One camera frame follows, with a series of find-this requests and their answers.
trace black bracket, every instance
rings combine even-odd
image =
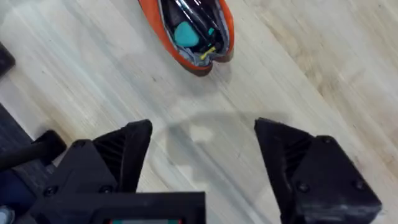
[[[331,136],[260,118],[254,128],[283,224],[368,224],[381,202]]]
[[[8,50],[0,43],[0,76],[8,72],[15,65],[14,57]]]
[[[39,224],[178,220],[205,224],[205,193],[136,193],[152,123],[72,144],[30,214]]]

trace wood grain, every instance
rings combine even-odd
[[[17,67],[0,102],[71,143],[149,118],[141,191],[206,190],[208,223],[279,223],[258,116],[331,134],[398,220],[398,3],[236,0],[236,48],[207,77],[161,46],[135,0],[2,0]]]

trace yellow object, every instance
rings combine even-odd
[[[200,56],[200,59],[201,59],[201,60],[204,60],[205,57],[206,57],[209,53],[212,53],[212,52],[214,52],[215,50],[216,50],[216,47],[210,48],[208,51],[206,51],[203,55]]]

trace bolt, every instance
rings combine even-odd
[[[354,186],[354,188],[355,188],[356,190],[363,191],[363,190],[365,190],[366,183],[365,183],[365,181],[363,181],[363,180],[355,180],[355,181],[353,182],[353,186]]]
[[[310,191],[310,186],[301,181],[297,181],[296,187],[301,193],[308,193]]]
[[[113,187],[112,186],[110,186],[110,185],[104,185],[104,186],[102,186],[100,189],[99,189],[99,193],[102,193],[102,194],[109,194],[109,193],[112,193],[112,191],[113,191]]]
[[[51,186],[51,187],[47,187],[44,192],[43,195],[44,197],[51,197],[54,196],[58,191],[58,187],[57,186]]]

